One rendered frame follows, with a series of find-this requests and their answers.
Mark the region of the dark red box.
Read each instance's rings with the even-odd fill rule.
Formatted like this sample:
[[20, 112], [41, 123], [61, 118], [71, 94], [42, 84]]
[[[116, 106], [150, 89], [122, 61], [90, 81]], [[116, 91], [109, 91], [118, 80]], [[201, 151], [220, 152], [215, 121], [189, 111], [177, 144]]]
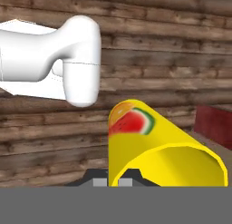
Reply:
[[194, 131], [232, 151], [232, 111], [198, 106]]

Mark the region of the yellow cup with fruit print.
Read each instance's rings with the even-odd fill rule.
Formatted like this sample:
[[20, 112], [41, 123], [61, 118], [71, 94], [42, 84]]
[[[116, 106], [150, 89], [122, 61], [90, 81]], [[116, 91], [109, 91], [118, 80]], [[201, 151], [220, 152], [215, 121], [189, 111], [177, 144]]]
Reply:
[[203, 145], [145, 102], [119, 102], [109, 115], [109, 184], [138, 170], [161, 187], [226, 187], [227, 167]]

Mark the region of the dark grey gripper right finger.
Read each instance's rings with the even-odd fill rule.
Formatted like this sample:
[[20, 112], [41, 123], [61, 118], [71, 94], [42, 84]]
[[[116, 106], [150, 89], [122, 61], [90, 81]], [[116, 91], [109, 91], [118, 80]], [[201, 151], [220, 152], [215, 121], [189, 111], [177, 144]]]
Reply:
[[139, 169], [127, 169], [118, 180], [119, 187], [157, 187], [157, 184], [142, 177]]

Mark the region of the white pitcher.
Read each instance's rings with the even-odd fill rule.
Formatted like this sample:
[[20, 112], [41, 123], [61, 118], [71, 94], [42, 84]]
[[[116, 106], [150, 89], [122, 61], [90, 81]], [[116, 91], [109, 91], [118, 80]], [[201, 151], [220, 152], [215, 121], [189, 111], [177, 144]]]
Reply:
[[0, 23], [0, 88], [12, 95], [96, 103], [102, 39], [99, 25], [76, 15], [57, 29], [10, 20]]

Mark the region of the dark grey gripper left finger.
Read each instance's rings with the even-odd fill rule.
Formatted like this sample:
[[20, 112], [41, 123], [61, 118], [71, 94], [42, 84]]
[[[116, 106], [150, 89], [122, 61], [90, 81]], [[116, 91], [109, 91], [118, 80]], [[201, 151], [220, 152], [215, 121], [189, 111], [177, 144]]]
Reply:
[[106, 169], [88, 169], [80, 179], [67, 183], [67, 186], [107, 187], [108, 171]]

